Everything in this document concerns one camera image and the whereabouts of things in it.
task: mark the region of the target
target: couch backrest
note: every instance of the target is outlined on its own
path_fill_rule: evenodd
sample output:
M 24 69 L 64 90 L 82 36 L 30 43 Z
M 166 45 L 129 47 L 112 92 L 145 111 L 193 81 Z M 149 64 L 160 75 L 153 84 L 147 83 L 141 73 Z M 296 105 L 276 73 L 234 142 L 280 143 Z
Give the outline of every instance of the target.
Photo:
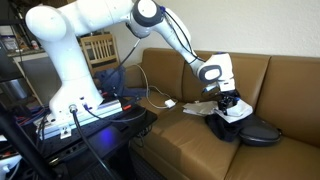
M 273 56 L 256 114 L 284 135 L 320 147 L 320 59 Z
M 178 52 L 162 48 L 145 49 L 141 67 L 146 73 L 149 85 L 156 86 L 172 98 L 182 100 L 184 59 Z
M 213 54 L 213 52 L 209 51 L 196 51 L 196 53 L 204 60 L 209 59 Z M 239 91 L 241 98 L 255 108 L 270 56 L 239 53 L 230 53 L 230 56 L 236 89 Z M 206 84 L 201 83 L 192 74 L 190 66 L 185 63 L 182 81 L 184 101 L 208 100 L 213 95 L 204 96 L 201 94 L 205 86 Z

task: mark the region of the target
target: black pole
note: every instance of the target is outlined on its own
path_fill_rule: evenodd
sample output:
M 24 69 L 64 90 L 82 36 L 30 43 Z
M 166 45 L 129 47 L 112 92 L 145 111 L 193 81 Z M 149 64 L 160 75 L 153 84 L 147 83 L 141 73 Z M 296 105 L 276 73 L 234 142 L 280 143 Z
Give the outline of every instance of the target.
M 31 168 L 38 173 L 41 179 L 57 179 L 57 173 L 49 166 L 29 137 L 13 120 L 13 117 L 9 113 L 1 111 L 1 107 L 0 132 L 3 133 L 8 142 L 19 152 L 22 158 L 28 162 Z

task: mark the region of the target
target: couch armrest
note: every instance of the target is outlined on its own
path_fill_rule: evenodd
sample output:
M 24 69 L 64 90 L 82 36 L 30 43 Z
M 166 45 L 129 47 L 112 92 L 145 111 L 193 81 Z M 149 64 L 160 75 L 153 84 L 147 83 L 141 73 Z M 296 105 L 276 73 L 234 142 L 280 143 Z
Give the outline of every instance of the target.
M 141 88 L 143 86 L 144 78 L 140 68 L 136 65 L 126 67 L 125 74 L 125 87 L 128 88 Z

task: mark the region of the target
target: leather couch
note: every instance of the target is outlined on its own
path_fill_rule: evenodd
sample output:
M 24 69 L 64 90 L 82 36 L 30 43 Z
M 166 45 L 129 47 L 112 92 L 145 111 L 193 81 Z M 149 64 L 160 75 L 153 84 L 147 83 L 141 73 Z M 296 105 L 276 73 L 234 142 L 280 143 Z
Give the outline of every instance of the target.
M 213 52 L 196 51 L 203 59 Z M 148 84 L 178 103 L 170 109 L 140 105 L 158 115 L 142 148 L 148 163 L 167 179 L 320 179 L 320 58 L 230 53 L 236 88 L 254 114 L 282 130 L 280 142 L 252 147 L 239 139 L 219 140 L 201 116 L 183 112 L 183 105 L 212 100 L 174 50 L 148 48 L 140 66 Z M 138 66 L 126 69 L 127 87 L 145 87 Z M 155 88 L 149 100 L 165 106 L 169 98 Z

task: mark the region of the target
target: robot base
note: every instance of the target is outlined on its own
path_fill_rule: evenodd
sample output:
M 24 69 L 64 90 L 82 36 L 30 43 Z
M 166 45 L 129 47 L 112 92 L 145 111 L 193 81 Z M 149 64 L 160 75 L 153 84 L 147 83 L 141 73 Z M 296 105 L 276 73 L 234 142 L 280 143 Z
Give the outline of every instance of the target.
M 101 104 L 98 107 L 98 109 L 96 109 L 95 111 L 92 111 L 92 114 L 100 118 L 106 118 L 108 116 L 117 114 L 119 112 L 122 112 L 121 103 L 119 100 L 113 100 L 113 101 L 109 101 L 107 103 Z M 89 112 L 79 113 L 77 114 L 77 117 L 78 117 L 80 126 L 100 120 L 99 118 L 91 115 Z M 37 129 L 39 129 L 41 120 L 42 119 L 39 119 L 34 122 L 34 124 L 37 126 Z M 44 137 L 42 137 L 41 134 L 39 134 L 39 136 L 40 136 L 40 139 L 43 140 L 43 139 L 48 139 L 60 134 L 60 138 L 64 139 L 64 138 L 70 137 L 72 135 L 71 134 L 72 129 L 75 129 L 75 128 L 76 128 L 76 125 L 74 123 L 74 119 L 72 118 L 72 116 L 70 120 L 61 122 L 57 119 L 53 119 L 53 117 L 50 114 L 47 116 L 45 120 Z

